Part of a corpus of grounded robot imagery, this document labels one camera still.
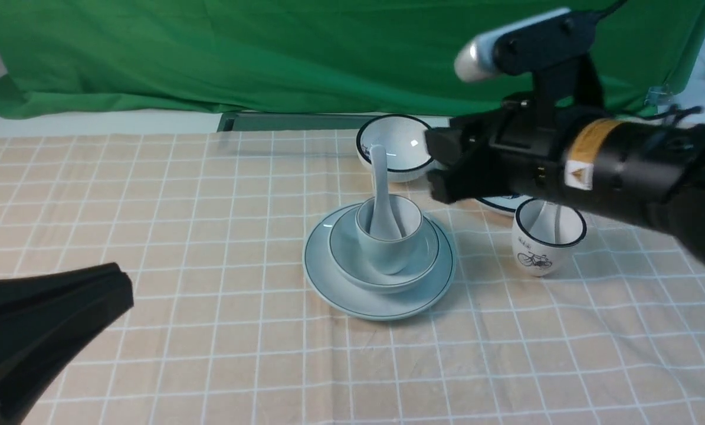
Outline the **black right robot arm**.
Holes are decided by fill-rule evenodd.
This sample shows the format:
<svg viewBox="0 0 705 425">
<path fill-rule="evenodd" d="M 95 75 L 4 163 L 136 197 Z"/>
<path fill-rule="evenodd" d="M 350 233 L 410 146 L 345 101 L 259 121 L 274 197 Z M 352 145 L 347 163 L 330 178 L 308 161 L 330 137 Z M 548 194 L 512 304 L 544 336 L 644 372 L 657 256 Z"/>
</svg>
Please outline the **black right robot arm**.
<svg viewBox="0 0 705 425">
<path fill-rule="evenodd" d="M 431 197 L 520 194 L 668 234 L 705 264 L 705 124 L 644 123 L 573 105 L 537 118 L 530 93 L 428 129 Z"/>
</svg>

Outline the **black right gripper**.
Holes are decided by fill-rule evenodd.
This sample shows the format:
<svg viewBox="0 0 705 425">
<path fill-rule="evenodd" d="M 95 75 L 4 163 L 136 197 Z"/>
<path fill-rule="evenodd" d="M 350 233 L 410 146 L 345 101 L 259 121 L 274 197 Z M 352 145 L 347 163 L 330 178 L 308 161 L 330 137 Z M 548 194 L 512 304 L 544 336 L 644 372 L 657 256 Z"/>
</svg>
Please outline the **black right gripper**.
<svg viewBox="0 0 705 425">
<path fill-rule="evenodd" d="M 562 176 L 567 107 L 509 97 L 498 109 L 426 131 L 425 141 L 440 165 L 426 175 L 435 201 L 522 194 L 568 203 Z"/>
</svg>

